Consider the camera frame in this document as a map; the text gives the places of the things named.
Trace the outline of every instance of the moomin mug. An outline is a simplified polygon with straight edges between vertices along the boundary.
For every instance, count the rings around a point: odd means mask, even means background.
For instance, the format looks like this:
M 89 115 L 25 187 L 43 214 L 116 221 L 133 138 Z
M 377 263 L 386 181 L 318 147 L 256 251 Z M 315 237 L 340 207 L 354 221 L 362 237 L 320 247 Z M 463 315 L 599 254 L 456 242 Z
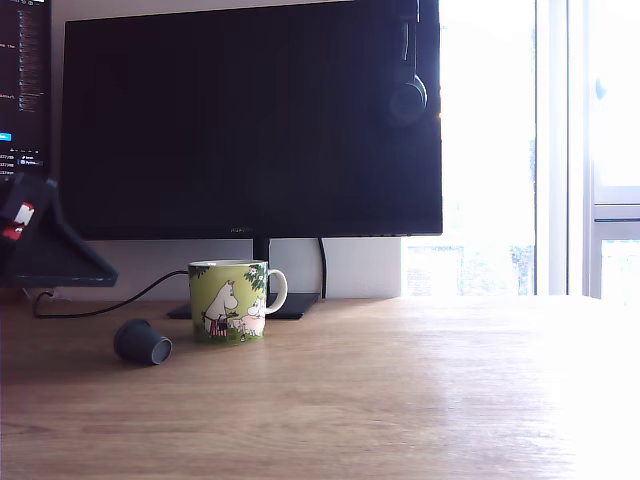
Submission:
M 267 279 L 275 275 L 280 293 L 267 307 Z M 193 332 L 200 343 L 239 344 L 262 338 L 265 315 L 287 298 L 287 279 L 258 260 L 214 260 L 189 264 Z

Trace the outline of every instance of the window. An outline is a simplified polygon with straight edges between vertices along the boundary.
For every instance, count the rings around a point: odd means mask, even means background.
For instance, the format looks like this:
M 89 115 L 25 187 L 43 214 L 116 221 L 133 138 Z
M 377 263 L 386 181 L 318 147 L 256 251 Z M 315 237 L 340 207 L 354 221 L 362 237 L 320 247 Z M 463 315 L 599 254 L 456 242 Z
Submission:
M 404 239 L 405 295 L 534 293 L 535 0 L 441 0 L 444 235 Z
M 590 294 L 640 305 L 640 4 L 587 0 L 589 156 L 593 165 Z
M 589 7 L 590 139 L 595 203 L 638 205 L 640 64 L 632 52 L 640 45 L 640 3 L 591 0 Z

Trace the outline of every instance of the headphone ear cup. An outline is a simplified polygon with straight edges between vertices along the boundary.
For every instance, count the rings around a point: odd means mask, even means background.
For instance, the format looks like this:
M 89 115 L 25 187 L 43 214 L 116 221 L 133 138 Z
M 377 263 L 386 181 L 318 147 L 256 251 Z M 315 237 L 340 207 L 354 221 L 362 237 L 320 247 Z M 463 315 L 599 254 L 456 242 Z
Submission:
M 417 122 L 427 108 L 427 89 L 418 75 L 398 85 L 389 99 L 391 124 L 406 127 Z

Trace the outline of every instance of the mug handle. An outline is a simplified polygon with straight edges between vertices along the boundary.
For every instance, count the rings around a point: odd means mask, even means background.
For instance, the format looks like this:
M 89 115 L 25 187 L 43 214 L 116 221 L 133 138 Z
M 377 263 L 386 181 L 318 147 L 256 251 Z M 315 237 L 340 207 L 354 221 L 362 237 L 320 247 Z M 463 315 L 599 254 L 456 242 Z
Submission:
M 280 291 L 278 292 L 278 297 L 276 301 L 273 302 L 273 305 L 265 309 L 266 315 L 271 315 L 272 313 L 277 312 L 284 305 L 284 301 L 287 299 L 287 294 L 289 293 L 289 286 L 287 285 L 287 277 L 284 276 L 280 270 L 269 270 L 267 272 L 267 276 L 275 275 L 280 281 Z

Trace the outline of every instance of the black stand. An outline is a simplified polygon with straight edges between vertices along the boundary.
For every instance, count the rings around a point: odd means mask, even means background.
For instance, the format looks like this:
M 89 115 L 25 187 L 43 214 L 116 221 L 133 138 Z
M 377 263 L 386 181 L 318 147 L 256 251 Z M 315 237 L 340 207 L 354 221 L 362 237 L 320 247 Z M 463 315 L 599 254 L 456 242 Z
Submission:
M 29 220 L 17 224 L 29 206 Z M 57 184 L 26 173 L 0 180 L 0 288 L 113 287 L 118 272 L 67 225 Z
M 254 238 L 253 239 L 253 260 L 269 261 L 269 249 L 271 246 L 271 239 L 269 238 Z M 269 285 L 267 285 L 267 305 L 272 305 L 275 302 L 277 295 L 272 294 Z M 287 300 L 280 310 L 272 315 L 267 315 L 267 318 L 281 319 L 281 320 L 299 320 L 305 313 L 318 301 L 320 298 L 319 293 L 290 293 L 287 296 Z M 191 305 L 184 305 L 171 312 L 169 312 L 169 318 L 180 320 L 191 320 Z

